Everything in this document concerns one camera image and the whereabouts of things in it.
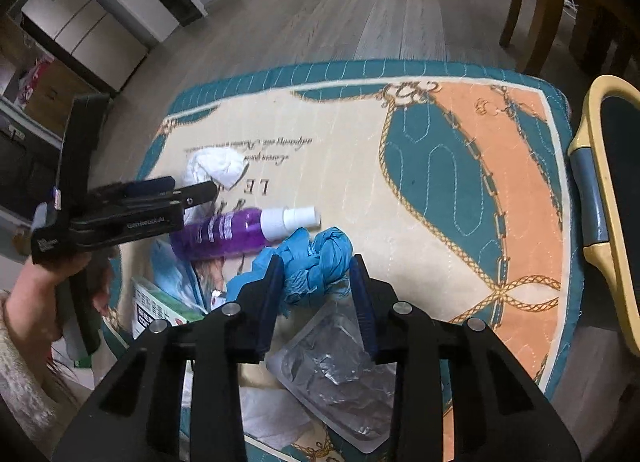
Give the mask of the person's left hand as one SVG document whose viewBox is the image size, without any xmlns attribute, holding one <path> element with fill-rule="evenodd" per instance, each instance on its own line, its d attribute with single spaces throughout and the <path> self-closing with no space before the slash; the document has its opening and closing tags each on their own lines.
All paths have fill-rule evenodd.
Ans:
<svg viewBox="0 0 640 462">
<path fill-rule="evenodd" d="M 56 288 L 74 274 L 80 274 L 89 266 L 90 260 L 90 253 L 48 264 L 35 264 L 31 258 L 27 260 L 3 311 L 9 336 L 17 346 L 28 349 L 50 346 L 62 336 L 56 310 Z"/>
</svg>

